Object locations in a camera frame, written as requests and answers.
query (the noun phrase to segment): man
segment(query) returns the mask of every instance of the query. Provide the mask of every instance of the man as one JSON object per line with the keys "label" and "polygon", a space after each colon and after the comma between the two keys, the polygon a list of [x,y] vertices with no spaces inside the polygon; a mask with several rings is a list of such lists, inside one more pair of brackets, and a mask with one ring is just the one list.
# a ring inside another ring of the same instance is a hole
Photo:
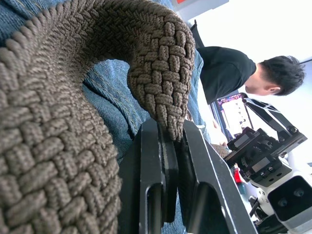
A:
{"label": "man", "polygon": [[243,85],[249,94],[288,95],[302,85],[305,77],[303,66],[294,57],[278,56],[256,64],[238,50],[197,50],[204,60],[200,79],[208,104]]}

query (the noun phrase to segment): braided rope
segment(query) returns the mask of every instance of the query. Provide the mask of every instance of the braided rope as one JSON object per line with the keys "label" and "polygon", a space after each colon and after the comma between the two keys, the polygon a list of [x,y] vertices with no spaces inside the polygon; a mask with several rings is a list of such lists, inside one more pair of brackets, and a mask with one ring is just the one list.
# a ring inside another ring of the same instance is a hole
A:
{"label": "braided rope", "polygon": [[94,63],[130,64],[128,85],[182,137],[194,42],[146,0],[73,0],[28,21],[0,48],[0,233],[113,234],[117,152],[81,91]]}

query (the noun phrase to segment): blue denim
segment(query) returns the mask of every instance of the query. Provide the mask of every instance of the blue denim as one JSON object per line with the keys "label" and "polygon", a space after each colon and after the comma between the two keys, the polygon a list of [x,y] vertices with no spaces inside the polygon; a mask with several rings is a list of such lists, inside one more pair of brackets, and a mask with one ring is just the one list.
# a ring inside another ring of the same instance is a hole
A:
{"label": "blue denim", "polygon": [[[64,0],[0,0],[0,47],[5,40],[17,31],[26,20],[35,16],[42,9]],[[173,8],[171,0],[154,0]],[[188,108],[196,125],[204,125],[197,104],[197,89],[203,60],[196,51],[193,70],[191,93]],[[118,149],[118,162],[121,162],[129,149],[140,125],[150,118],[133,98],[127,86],[127,71],[129,65],[120,60],[106,60],[95,65],[83,82],[83,92],[89,102],[98,110],[104,123],[113,136],[114,145]],[[210,141],[207,132],[203,132]],[[184,234],[179,199],[176,202],[175,221],[165,224],[163,234]]]}

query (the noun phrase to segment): cable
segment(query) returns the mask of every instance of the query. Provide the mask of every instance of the cable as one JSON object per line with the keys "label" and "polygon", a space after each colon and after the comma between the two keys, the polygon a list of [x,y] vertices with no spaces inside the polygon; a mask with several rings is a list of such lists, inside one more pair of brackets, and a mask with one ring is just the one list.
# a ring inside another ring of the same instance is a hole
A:
{"label": "cable", "polygon": [[258,202],[258,198],[256,199],[254,205],[253,205],[253,208],[252,210],[250,211],[249,213],[249,216],[252,217],[256,211],[256,209],[258,208],[258,206],[260,205],[260,203]]}

